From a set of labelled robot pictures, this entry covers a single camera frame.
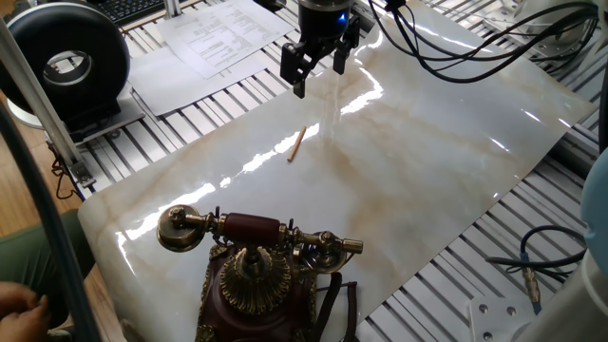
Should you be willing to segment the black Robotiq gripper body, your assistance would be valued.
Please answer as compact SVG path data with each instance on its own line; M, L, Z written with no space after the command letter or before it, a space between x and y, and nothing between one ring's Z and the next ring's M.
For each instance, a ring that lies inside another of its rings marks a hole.
M337 41L346 32L352 0L299 0L300 41L306 44Z

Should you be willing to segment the person bare hand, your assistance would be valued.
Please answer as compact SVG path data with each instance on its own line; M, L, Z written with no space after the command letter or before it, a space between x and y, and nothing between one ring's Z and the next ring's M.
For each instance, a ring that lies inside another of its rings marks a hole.
M38 296L29 287L15 282L1 282L1 308L3 310L27 311L38 304Z
M48 297L43 295L33 309L10 313L1 320L1 342L46 341L48 323Z

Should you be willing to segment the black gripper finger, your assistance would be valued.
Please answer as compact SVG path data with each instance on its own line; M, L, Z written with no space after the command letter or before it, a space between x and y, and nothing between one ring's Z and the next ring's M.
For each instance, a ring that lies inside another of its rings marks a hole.
M295 96L305 97L305 84L310 72L332 50L328 40L300 41L282 47L280 77L293 87Z
M359 46L360 41L360 18L353 16L349 19L346 31L342 37L335 42L335 52L333 56L333 70L342 75L345 71L345 64L350 56L352 49Z

